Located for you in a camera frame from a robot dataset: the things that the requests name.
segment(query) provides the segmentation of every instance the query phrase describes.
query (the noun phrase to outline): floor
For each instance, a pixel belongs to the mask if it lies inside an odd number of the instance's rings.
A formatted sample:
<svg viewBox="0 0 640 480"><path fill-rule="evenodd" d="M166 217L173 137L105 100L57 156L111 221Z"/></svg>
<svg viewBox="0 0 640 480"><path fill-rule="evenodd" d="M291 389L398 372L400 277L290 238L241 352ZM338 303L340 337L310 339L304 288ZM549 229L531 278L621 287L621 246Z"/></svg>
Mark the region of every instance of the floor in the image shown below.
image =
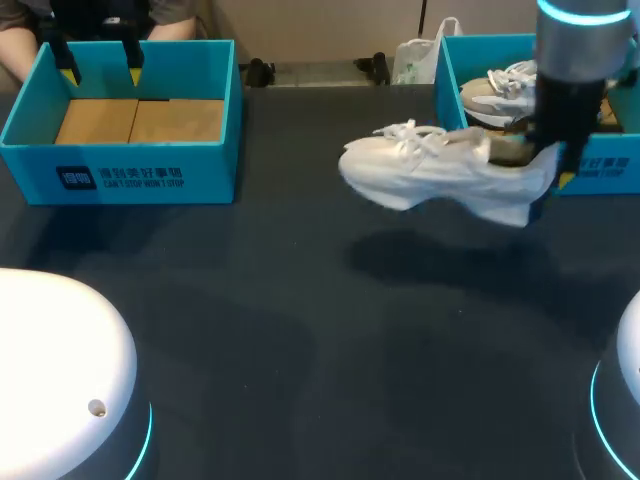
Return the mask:
<svg viewBox="0 0 640 480"><path fill-rule="evenodd" d="M275 87L362 87L373 85L353 62L279 63Z"/></svg>

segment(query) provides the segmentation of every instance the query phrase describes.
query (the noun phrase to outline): dark table surface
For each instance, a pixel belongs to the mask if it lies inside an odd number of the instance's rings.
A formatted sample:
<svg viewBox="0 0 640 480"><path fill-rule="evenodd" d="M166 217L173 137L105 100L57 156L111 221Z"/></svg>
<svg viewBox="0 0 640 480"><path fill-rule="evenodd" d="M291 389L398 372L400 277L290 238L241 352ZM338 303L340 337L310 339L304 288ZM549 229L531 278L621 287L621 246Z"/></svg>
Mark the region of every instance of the dark table surface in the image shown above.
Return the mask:
<svg viewBox="0 0 640 480"><path fill-rule="evenodd" d="M0 98L8 111L13 97ZM640 289L640 197L524 231L341 181L429 88L267 89L232 206L30 208L0 166L0 262L76 278L137 342L160 479L574 478L589 377Z"/></svg>

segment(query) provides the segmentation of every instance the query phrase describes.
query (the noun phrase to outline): wall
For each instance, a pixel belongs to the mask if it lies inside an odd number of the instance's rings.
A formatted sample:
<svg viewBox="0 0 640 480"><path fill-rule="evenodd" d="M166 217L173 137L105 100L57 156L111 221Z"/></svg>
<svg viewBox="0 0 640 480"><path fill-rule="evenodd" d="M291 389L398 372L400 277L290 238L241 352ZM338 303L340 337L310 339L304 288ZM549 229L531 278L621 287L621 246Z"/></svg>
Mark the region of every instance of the wall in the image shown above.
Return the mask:
<svg viewBox="0 0 640 480"><path fill-rule="evenodd" d="M238 43L240 61L353 60L393 55L418 32L421 0L212 0L213 28ZM466 33L533 32L535 0L428 0L425 38L441 20Z"/></svg>
<svg viewBox="0 0 640 480"><path fill-rule="evenodd" d="M421 0L214 0L214 25L240 61L370 57L418 32Z"/></svg>
<svg viewBox="0 0 640 480"><path fill-rule="evenodd" d="M460 20L466 34L532 33L536 0L428 0L424 37L433 38L445 17Z"/></svg>

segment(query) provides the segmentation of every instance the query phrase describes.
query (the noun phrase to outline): sneaker sole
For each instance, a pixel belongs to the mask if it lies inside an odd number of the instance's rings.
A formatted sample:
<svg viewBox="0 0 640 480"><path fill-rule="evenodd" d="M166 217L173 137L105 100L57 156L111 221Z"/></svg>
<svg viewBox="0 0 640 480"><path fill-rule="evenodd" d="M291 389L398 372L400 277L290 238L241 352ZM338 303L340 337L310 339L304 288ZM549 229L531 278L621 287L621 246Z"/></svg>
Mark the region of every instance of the sneaker sole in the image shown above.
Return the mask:
<svg viewBox="0 0 640 480"><path fill-rule="evenodd" d="M511 123L513 123L513 117L487 115L484 113L474 112L466 108L464 109L464 111L467 113L467 115L469 115L470 117L473 117L483 126L493 127L494 129L497 128L497 129L504 130L507 127L507 125L510 125Z"/></svg>
<svg viewBox="0 0 640 480"><path fill-rule="evenodd" d="M345 182L355 190L359 195L376 203L382 207L389 208L396 211L409 210L420 203L426 202L436 196L420 196L419 198L406 198L397 195L392 195L385 192L378 192L372 190L370 187L362 187L357 182L350 180L347 176L343 175ZM531 211L531 204L504 204L501 202L474 202L471 199L458 199L454 197L447 197L463 205L475 216L492 223L505 225L514 228L524 228L529 224L529 217Z"/></svg>

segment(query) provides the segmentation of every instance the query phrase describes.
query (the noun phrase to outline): person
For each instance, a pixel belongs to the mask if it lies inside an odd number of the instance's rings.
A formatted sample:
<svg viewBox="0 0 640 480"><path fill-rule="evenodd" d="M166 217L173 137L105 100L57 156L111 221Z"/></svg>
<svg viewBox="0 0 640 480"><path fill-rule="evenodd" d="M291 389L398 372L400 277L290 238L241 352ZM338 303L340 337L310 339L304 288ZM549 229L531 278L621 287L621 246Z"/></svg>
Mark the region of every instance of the person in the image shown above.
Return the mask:
<svg viewBox="0 0 640 480"><path fill-rule="evenodd" d="M115 0L115 2L119 6L123 2L131 3L132 8L138 8L141 4L138 0ZM110 1L105 0L103 3L105 12L113 10L107 5L111 3ZM195 0L148 0L148 4L143 5L146 9L144 15L148 20L146 23L149 24L149 28L142 33L148 40L175 41L195 37ZM37 20L51 14L49 0L0 0L0 63L21 82L27 78L38 52ZM77 40L84 40L84 38L70 36Z"/></svg>

